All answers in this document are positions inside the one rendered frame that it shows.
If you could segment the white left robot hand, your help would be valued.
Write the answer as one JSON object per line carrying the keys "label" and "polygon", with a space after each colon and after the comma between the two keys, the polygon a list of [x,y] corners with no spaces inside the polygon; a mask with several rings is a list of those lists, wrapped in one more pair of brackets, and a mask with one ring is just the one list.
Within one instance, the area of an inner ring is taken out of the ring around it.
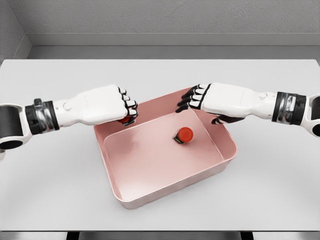
{"label": "white left robot hand", "polygon": [[79,121],[86,125],[114,122],[127,116],[138,117],[138,103],[124,88],[114,84],[82,92],[76,96]]}

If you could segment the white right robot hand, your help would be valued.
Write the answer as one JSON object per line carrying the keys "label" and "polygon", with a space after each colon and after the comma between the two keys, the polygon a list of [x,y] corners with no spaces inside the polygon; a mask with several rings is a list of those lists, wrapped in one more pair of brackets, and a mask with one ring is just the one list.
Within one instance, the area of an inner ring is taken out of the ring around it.
{"label": "white right robot hand", "polygon": [[242,99],[245,93],[244,88],[230,84],[198,84],[181,96],[175,112],[195,109],[213,114],[213,125],[239,122],[250,114],[250,105]]}

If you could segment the pink rectangular basket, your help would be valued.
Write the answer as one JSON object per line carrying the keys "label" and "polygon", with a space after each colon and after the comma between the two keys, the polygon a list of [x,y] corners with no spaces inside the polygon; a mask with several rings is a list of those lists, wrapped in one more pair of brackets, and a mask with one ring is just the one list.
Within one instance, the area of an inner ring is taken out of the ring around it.
{"label": "pink rectangular basket", "polygon": [[[181,89],[138,105],[138,117],[125,126],[118,121],[94,127],[114,197],[136,209],[223,171],[237,154],[237,145],[214,116],[196,109],[176,113],[186,92]],[[193,138],[179,144],[178,129]]]}

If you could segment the red industrial push-button switch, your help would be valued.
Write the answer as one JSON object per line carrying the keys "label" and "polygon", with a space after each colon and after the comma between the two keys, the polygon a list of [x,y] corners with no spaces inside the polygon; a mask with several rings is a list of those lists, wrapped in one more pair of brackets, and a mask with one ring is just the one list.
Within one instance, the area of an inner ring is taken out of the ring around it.
{"label": "red industrial push-button switch", "polygon": [[128,126],[135,122],[134,116],[126,116],[123,119],[118,120],[119,123],[123,124],[124,126]]}
{"label": "red industrial push-button switch", "polygon": [[173,136],[178,144],[189,143],[193,139],[194,133],[189,127],[181,127]]}

